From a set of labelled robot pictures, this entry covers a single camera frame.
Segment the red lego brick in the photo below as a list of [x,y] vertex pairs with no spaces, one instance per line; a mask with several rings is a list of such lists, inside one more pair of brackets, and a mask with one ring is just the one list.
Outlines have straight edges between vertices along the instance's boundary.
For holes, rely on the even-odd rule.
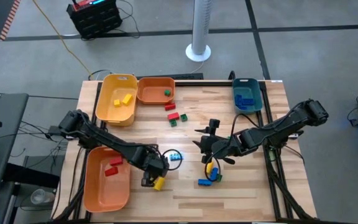
[[168,120],[179,119],[179,113],[173,113],[168,115]]
[[122,164],[122,157],[121,156],[116,156],[112,159],[110,159],[110,165],[115,166],[115,165],[121,165]]
[[112,168],[104,171],[104,175],[106,177],[109,177],[109,176],[114,175],[114,174],[118,174],[118,168],[117,167],[112,167]]
[[175,103],[170,103],[170,104],[167,104],[165,105],[165,110],[173,110],[177,107],[177,105]]

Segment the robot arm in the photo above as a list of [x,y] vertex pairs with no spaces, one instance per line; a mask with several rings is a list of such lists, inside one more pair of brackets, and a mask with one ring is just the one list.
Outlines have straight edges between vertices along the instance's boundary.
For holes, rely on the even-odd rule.
[[207,163],[211,155],[217,159],[234,164],[227,156],[245,156],[255,152],[264,142],[272,147],[283,147],[288,136],[299,131],[304,126],[319,126],[327,121],[328,114],[318,101],[307,100],[298,103],[284,117],[261,128],[250,128],[234,133],[230,139],[215,135],[219,120],[211,119],[209,126],[197,132],[209,134],[202,136],[201,142],[194,143],[205,154],[202,163]]
[[169,170],[168,159],[160,154],[157,145],[125,142],[92,124],[81,110],[69,111],[60,122],[59,130],[63,137],[78,138],[79,145],[85,149],[105,145],[119,152],[129,164],[145,171],[143,187],[153,187],[154,180],[165,177]]

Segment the yellow cable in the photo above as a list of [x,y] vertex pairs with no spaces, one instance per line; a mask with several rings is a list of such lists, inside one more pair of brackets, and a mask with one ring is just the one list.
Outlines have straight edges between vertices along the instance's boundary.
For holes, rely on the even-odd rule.
[[52,22],[49,20],[49,18],[47,17],[47,15],[45,15],[45,13],[43,12],[43,10],[40,8],[40,6],[37,4],[37,2],[35,0],[32,0],[32,2],[34,2],[35,6],[37,6],[38,10],[42,13],[42,15],[45,16],[45,18],[48,20],[49,24],[52,26],[52,28],[55,30],[55,32],[57,33],[57,35],[59,36],[59,39],[62,41],[63,45],[65,46],[66,50],[72,54],[72,56],[74,56],[75,59],[77,59],[77,61],[85,68],[85,70],[89,73],[89,77],[92,77],[92,73],[91,71],[84,65],[84,63],[67,47],[65,41],[63,40],[63,37],[59,34],[59,32],[56,30],[55,26],[52,24]]

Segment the wooden tabletop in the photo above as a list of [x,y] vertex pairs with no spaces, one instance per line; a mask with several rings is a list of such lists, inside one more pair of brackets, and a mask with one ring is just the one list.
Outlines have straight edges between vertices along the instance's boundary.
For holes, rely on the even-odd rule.
[[[78,109],[92,116],[96,98],[97,81],[85,81],[78,100]],[[280,81],[266,81],[270,108],[274,119],[285,115],[288,101],[284,85]],[[216,134],[226,137],[230,134],[234,114],[230,86],[177,86],[175,103],[177,108],[165,111],[163,105],[150,106],[137,102],[135,121],[132,126],[112,127],[109,132],[130,142],[156,143],[161,152],[178,149],[185,160],[178,170],[168,172],[163,190],[140,186],[143,172],[131,169],[131,196],[127,205],[116,212],[93,213],[92,222],[249,222],[274,221],[273,205],[267,180],[267,171],[262,147],[244,157],[232,157],[235,165],[221,162],[223,179],[210,187],[197,184],[205,179],[200,149],[192,140],[200,140],[201,133],[209,119],[220,119]],[[167,121],[167,114],[186,113],[187,122],[178,122],[174,128]],[[265,111],[262,111],[264,124],[267,124]],[[257,123],[255,115],[251,118]],[[235,131],[252,128],[245,118],[237,120]],[[288,145],[297,151],[297,141],[289,140]],[[79,147],[70,142],[62,169],[62,193],[56,216],[68,205],[74,164]],[[73,195],[80,179],[84,150],[76,167]],[[311,198],[308,179],[302,160],[286,150],[282,150],[282,163],[289,191],[298,203],[311,216],[316,216]],[[282,216],[285,217],[282,195],[277,188]],[[84,217],[82,206],[80,217]]]

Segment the floor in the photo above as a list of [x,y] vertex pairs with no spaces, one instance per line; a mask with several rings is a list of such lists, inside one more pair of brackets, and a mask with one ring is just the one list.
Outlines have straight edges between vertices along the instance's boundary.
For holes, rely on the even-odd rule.
[[[92,71],[147,76],[190,73],[200,66],[185,56],[192,0],[127,1],[144,34],[139,39],[70,38],[77,32],[65,12],[67,2],[39,4]],[[117,5],[131,11],[123,1]],[[346,119],[358,96],[358,1],[215,0],[210,28],[212,56],[199,70],[205,79],[226,79],[234,70],[237,77],[283,80],[291,105],[308,98],[323,104],[330,115],[324,128],[305,128],[300,138],[316,211],[322,220],[358,223],[358,128]],[[135,32],[134,21],[124,20],[121,29]],[[7,39],[0,42],[0,92],[77,98],[86,79],[33,2],[22,0]],[[75,107],[76,100],[30,98],[23,119],[49,127]],[[46,156],[54,145],[18,136],[12,155],[26,150],[11,162]],[[49,215],[19,209],[15,223]]]

